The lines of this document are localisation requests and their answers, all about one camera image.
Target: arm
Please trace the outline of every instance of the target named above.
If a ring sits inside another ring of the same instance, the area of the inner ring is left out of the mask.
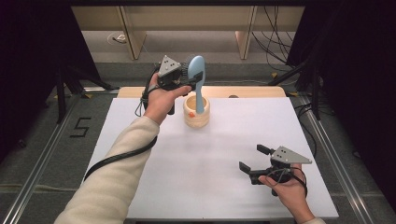
[[[304,180],[304,175],[301,172],[302,165],[294,164],[294,174]],[[295,179],[277,184],[274,179],[268,176],[260,176],[259,180],[266,186],[273,189],[279,197],[279,200],[289,209],[294,219],[299,224],[322,224],[325,223],[320,218],[315,218],[312,214],[305,198],[304,187]]]
[[[157,82],[154,75],[152,83]],[[134,120],[116,139],[107,157],[146,146],[159,133],[178,96],[191,87],[174,91],[156,90],[148,96],[144,117]],[[137,190],[150,150],[110,163],[93,172],[81,185],[55,223],[123,223]]]

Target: white table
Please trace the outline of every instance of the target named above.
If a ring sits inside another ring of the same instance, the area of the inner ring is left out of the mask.
[[[182,103],[161,126],[157,144],[130,206],[134,220],[273,220],[291,217],[271,190],[253,186],[239,170],[266,169],[270,158],[257,144],[288,147],[313,160],[289,98],[209,98],[210,121],[192,129],[183,120]],[[138,99],[117,98],[108,111],[89,167],[101,160],[117,135],[135,119]],[[317,217],[338,214],[315,161],[303,166],[308,203]]]

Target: blue plastic spoon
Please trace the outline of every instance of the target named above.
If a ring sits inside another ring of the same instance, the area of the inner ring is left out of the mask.
[[[196,111],[198,114],[204,113],[204,100],[202,99],[201,88],[205,82],[205,60],[202,56],[195,56],[189,64],[187,76],[193,78],[200,72],[203,72],[202,80],[197,82],[195,87]]]

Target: sleeve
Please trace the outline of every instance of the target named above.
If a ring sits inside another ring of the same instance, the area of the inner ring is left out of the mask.
[[[121,132],[106,158],[146,146],[159,131],[160,126],[155,121],[147,117],[136,119]],[[123,223],[150,151],[93,172],[55,223]]]
[[[314,219],[307,221],[303,224],[326,224],[326,222],[324,222],[321,218],[315,217]]]

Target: beige cup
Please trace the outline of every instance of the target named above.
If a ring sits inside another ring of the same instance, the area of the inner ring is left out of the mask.
[[[184,101],[184,121],[192,128],[202,128],[208,122],[210,118],[210,103],[203,97],[204,101],[204,113],[198,114],[196,112],[196,96],[190,96]]]

